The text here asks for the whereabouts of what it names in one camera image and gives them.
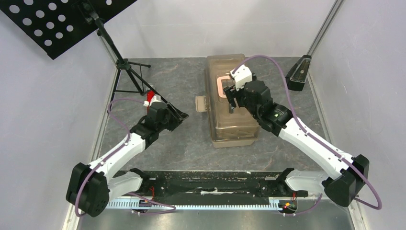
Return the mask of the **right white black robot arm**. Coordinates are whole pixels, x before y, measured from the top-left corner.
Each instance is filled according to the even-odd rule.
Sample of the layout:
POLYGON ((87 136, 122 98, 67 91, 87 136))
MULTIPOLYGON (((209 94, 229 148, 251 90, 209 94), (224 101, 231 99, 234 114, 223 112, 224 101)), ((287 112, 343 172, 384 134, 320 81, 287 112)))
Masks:
POLYGON ((235 85, 225 87, 224 92, 231 108, 246 108, 262 129, 293 144, 322 168, 321 171, 287 168, 277 178, 276 188, 281 195, 299 191, 322 193, 342 207, 348 207, 356 198, 368 177, 366 157, 340 151, 307 128, 289 108, 273 102, 263 81, 250 81, 242 89, 235 85))

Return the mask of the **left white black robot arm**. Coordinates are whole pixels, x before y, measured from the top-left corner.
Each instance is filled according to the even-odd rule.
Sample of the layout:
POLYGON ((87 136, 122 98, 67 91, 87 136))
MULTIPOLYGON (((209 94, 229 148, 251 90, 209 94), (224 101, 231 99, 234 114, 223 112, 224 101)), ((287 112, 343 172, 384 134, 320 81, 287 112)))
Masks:
POLYGON ((122 195, 136 192, 146 195, 150 182, 137 172, 126 172, 116 176, 118 171, 136 155, 146 150, 163 130, 173 131, 188 114, 171 103, 145 102, 147 113, 127 129, 127 134, 113 149, 84 164, 78 163, 72 169, 66 200, 74 206, 77 217, 96 217, 108 203, 122 195))

